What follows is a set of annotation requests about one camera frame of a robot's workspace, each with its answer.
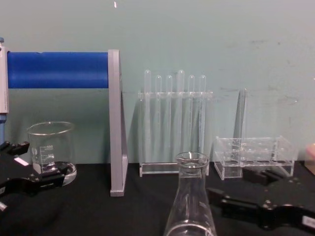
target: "glass beaker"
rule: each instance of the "glass beaker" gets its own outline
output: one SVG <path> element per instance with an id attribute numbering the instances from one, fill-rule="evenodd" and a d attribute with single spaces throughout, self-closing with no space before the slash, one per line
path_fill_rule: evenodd
<path id="1" fill-rule="evenodd" d="M 164 236 L 217 236 L 205 189 L 209 158 L 184 152 L 176 160 L 179 185 Z"/>
<path id="2" fill-rule="evenodd" d="M 39 174 L 68 166 L 63 185 L 71 183 L 76 175 L 75 156 L 72 143 L 74 125 L 69 122 L 44 122 L 28 128 L 31 160 Z"/>

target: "clear acrylic test tube rack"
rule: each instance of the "clear acrylic test tube rack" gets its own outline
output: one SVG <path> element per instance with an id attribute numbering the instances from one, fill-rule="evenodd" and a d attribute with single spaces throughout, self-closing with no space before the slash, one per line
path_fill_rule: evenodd
<path id="1" fill-rule="evenodd" d="M 242 177 L 243 167 L 272 169 L 292 176 L 297 149 L 284 137 L 219 138 L 215 142 L 215 168 L 222 180 Z"/>
<path id="2" fill-rule="evenodd" d="M 211 109 L 212 92 L 206 77 L 144 74 L 144 91 L 139 92 L 140 176 L 177 173 L 175 156 L 183 151 L 205 150 L 206 115 Z"/>

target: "black tablecloth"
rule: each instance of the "black tablecloth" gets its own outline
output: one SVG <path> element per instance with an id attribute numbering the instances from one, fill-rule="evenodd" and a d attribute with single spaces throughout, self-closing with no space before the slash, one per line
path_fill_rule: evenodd
<path id="1" fill-rule="evenodd" d="M 0 215 L 0 236 L 161 236 L 178 184 L 177 175 L 139 177 L 139 165 L 128 167 L 124 197 L 109 196 L 108 164 L 78 165 L 70 185 L 34 197 L 10 195 L 1 199 L 9 210 Z M 300 164 L 295 176 L 315 188 L 315 177 Z M 208 187 L 255 199 L 262 187 L 241 179 L 221 181 L 213 166 Z M 292 228 L 264 231 L 256 225 L 222 218 L 212 209 L 218 236 L 309 236 Z"/>

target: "blue cylinder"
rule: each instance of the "blue cylinder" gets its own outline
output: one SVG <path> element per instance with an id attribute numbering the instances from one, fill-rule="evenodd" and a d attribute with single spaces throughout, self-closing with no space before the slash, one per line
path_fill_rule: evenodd
<path id="1" fill-rule="evenodd" d="M 107 53 L 9 52 L 10 89 L 107 89 Z"/>

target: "laboratory equipment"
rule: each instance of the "laboratory equipment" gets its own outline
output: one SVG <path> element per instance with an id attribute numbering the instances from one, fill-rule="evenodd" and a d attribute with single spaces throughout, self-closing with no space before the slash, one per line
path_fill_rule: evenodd
<path id="1" fill-rule="evenodd" d="M 305 167 L 315 175 L 315 144 L 308 145 L 306 148 Z"/>
<path id="2" fill-rule="evenodd" d="M 249 201 L 208 188 L 209 202 L 221 209 L 222 216 L 254 223 L 264 230 L 290 226 L 315 235 L 314 191 L 299 178 L 272 169 L 245 167 L 243 171 L 244 180 L 265 185 L 263 193 Z"/>
<path id="3" fill-rule="evenodd" d="M 280 123 L 287 120 L 278 111 L 295 103 L 295 98 L 274 91 L 239 91 L 233 138 L 217 137 L 214 142 L 213 161 L 222 180 L 242 177 L 246 166 L 279 169 L 286 176 L 293 175 L 297 149 L 281 135 L 286 129 Z"/>
<path id="4" fill-rule="evenodd" d="M 0 145 L 0 198 L 12 193 L 34 194 L 62 187 L 67 165 L 59 165 L 50 173 L 39 174 L 32 165 L 28 164 L 20 155 L 29 149 L 29 143 L 14 145 L 4 142 Z M 0 203 L 0 211 L 5 211 L 7 206 Z"/>
<path id="5" fill-rule="evenodd" d="M 210 154 L 212 92 L 206 90 L 206 77 L 144 73 L 144 91 L 139 93 L 140 176 L 178 173 L 177 153 L 197 151 Z"/>
<path id="6" fill-rule="evenodd" d="M 50 173 L 67 165 L 64 185 L 74 181 L 77 175 L 72 131 L 69 122 L 43 122 L 28 128 L 31 161 L 39 174 Z"/>
<path id="7" fill-rule="evenodd" d="M 297 149 L 284 137 L 278 138 L 216 138 L 215 168 L 222 180 L 242 177 L 246 166 L 279 169 L 292 176 Z"/>
<path id="8" fill-rule="evenodd" d="M 8 89 L 108 89 L 111 196 L 123 196 L 128 155 L 119 50 L 100 53 L 12 52 L 0 38 L 0 141 L 9 112 Z"/>
<path id="9" fill-rule="evenodd" d="M 164 236 L 216 236 L 205 189 L 209 158 L 185 152 L 178 154 L 176 160 L 179 183 Z"/>

